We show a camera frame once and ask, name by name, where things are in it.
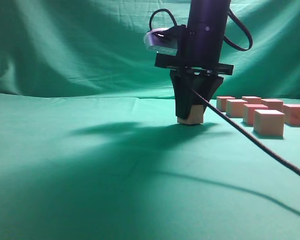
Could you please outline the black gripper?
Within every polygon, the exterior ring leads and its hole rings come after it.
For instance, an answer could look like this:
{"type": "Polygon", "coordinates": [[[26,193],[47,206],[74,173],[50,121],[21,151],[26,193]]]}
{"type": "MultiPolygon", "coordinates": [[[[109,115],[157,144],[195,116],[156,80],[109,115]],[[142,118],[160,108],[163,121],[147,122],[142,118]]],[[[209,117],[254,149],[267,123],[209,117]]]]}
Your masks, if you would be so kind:
{"type": "MultiPolygon", "coordinates": [[[[177,25],[163,32],[167,37],[176,38],[176,55],[158,53],[155,58],[155,66],[169,69],[195,69],[207,74],[221,74],[231,76],[234,66],[220,63],[221,48],[223,44],[222,32],[213,29],[207,24],[195,24],[185,26],[177,25]]],[[[187,119],[193,105],[195,90],[208,102],[224,81],[223,77],[216,75],[194,75],[178,71],[169,72],[174,92],[175,115],[181,119],[187,119]]]]}

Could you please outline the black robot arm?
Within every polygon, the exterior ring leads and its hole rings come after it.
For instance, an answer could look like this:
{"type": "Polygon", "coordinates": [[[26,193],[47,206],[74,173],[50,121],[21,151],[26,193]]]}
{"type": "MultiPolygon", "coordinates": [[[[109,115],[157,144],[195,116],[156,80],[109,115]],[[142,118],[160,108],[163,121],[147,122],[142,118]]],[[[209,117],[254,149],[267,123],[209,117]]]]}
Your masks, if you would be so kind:
{"type": "Polygon", "coordinates": [[[160,39],[176,41],[176,55],[157,53],[154,65],[170,70],[179,124],[201,124],[208,102],[224,81],[220,75],[232,74],[233,66],[219,63],[230,3],[193,0],[186,25],[159,32],[160,39]]]}

